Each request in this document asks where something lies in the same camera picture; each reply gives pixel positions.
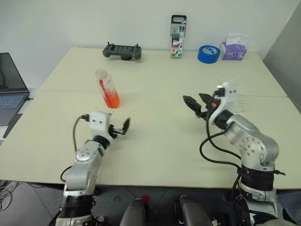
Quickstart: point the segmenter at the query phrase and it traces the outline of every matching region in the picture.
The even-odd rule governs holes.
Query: tissue box
[[[222,42],[220,51],[222,60],[242,60],[246,54],[246,47],[239,44],[226,45],[226,42]]]

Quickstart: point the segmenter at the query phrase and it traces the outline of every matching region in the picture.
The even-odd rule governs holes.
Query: gray floor
[[[194,197],[211,215],[223,211],[234,216],[232,209],[223,201],[222,190],[160,188],[160,187],[106,187],[95,198],[94,216],[105,216],[113,226],[119,225],[128,204],[142,195],[149,195],[150,223],[160,222],[170,225],[174,220],[174,201],[181,194]],[[63,192],[50,188],[35,188],[21,183],[13,192],[10,207],[0,212],[1,226],[47,226],[57,213]],[[301,192],[286,193],[278,196],[279,202],[291,217],[301,224]]]

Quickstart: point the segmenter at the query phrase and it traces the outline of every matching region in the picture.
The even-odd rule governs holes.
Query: laptop keyboard
[[[0,96],[0,109],[16,108],[24,95]]]

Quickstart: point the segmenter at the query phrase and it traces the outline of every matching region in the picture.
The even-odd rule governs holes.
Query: plastic bottle
[[[100,87],[103,99],[109,108],[117,108],[119,106],[119,96],[117,94],[112,77],[105,69],[98,69],[95,72],[98,86]]]

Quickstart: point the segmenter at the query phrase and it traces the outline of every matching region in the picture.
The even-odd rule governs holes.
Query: game controller
[[[110,44],[108,42],[108,45],[106,48],[103,49],[103,55],[105,57],[110,57],[111,55],[114,56],[120,56],[123,60],[130,60],[135,58],[136,60],[139,60],[141,58],[142,49],[138,44],[135,46],[118,46],[114,44]]]

